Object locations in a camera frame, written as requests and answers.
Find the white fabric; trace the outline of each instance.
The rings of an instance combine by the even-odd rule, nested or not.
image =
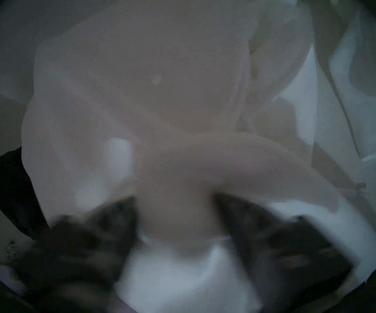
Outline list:
[[[116,0],[5,0],[0,6],[0,94],[21,104],[33,96],[41,41],[57,36]]]
[[[348,29],[330,58],[330,72],[362,159],[358,177],[366,188],[361,200],[376,217],[376,20],[358,0],[332,3]]]
[[[361,167],[315,51],[297,0],[120,0],[44,41],[22,140],[45,217],[82,216],[135,177],[143,241],[117,290],[139,313],[259,307],[215,189],[310,215],[359,261],[356,287],[376,268],[376,231],[310,168],[315,141],[355,183]]]

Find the white cloth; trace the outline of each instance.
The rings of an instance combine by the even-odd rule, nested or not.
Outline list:
[[[57,36],[116,0],[5,0],[0,6],[0,94],[27,105],[41,41]]]
[[[119,0],[44,41],[22,156],[45,217],[82,216],[135,176],[143,239],[117,290],[139,313],[259,307],[215,189],[311,216],[359,260],[356,287],[376,268],[376,232],[310,167],[314,141],[344,162],[316,127],[341,130],[319,116],[339,111],[318,105],[316,50],[297,0]]]

